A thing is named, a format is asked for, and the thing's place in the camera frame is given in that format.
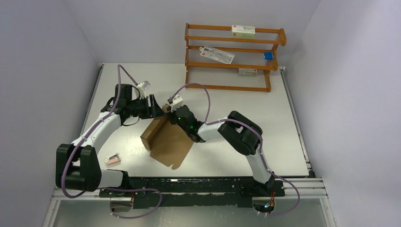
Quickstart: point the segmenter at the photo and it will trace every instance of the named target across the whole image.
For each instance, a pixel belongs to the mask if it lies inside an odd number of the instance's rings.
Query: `pink object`
[[[120,162],[121,162],[121,159],[120,159],[120,157],[118,157],[117,153],[112,155],[112,156],[110,156],[110,157],[105,158],[105,164],[106,165],[113,165],[113,164],[117,164],[117,163],[120,163]]]

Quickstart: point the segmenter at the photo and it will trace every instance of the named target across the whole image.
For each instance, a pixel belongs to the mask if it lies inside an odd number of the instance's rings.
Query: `orange wooden rack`
[[[245,69],[257,69],[263,70],[264,77],[266,81],[266,88],[263,87],[233,87],[233,86],[215,86],[215,85],[204,85],[207,89],[222,89],[222,90],[240,90],[240,91],[262,91],[262,92],[270,92],[270,71],[276,71],[279,68],[279,64],[277,62],[277,48],[279,45],[284,46],[287,42],[286,34],[284,29],[267,29],[267,28],[256,28],[256,34],[258,33],[270,33],[275,34],[274,40],[269,39],[238,39],[231,37],[211,37],[211,36],[193,36],[189,35],[190,29],[206,29],[206,30],[220,30],[220,31],[231,31],[231,26],[211,26],[211,25],[189,25],[188,23],[185,25],[185,40],[186,40],[186,53],[185,53],[185,66],[186,66],[186,77],[185,83],[189,82],[189,74],[190,67],[213,67],[213,68],[245,68]],[[243,43],[259,43],[259,44],[272,44],[271,49],[246,49],[246,48],[229,48],[229,47],[215,47],[216,49],[227,51],[227,52],[248,52],[248,53],[265,53],[272,52],[274,58],[271,61],[266,61],[265,65],[254,65],[254,64],[224,64],[219,62],[201,62],[201,61],[190,61],[189,60],[189,51],[190,50],[199,50],[202,46],[189,45],[190,40],[208,40],[208,41],[225,41],[225,42],[243,42]],[[201,88],[197,85],[189,85],[189,88]]]

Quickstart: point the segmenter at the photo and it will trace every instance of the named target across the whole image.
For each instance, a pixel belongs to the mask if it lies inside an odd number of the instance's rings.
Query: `black mounting plate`
[[[130,177],[132,189],[155,188],[163,193],[161,207],[223,206],[253,207],[252,197],[270,197],[271,191],[251,176],[242,177]],[[283,182],[275,181],[272,189],[276,197],[285,195]],[[132,193],[101,190],[99,197],[131,197]],[[155,206],[159,195],[141,192],[134,195],[134,209]]]

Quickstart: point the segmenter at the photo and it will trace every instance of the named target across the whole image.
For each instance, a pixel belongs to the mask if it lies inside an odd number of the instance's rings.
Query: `cardboard box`
[[[254,39],[255,27],[233,25],[231,26],[231,37],[238,39]]]
[[[152,158],[172,169],[180,167],[193,145],[180,126],[170,123],[168,116],[153,119],[140,138]]]
[[[256,69],[238,69],[238,75],[246,76],[246,77],[256,77],[258,75],[258,71]]]

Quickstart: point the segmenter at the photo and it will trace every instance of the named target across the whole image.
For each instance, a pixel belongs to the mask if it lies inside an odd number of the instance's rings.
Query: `brown cardboard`
[[[168,117],[154,119],[141,135],[143,145],[150,156],[172,169],[180,167],[193,141],[178,125],[172,125]]]

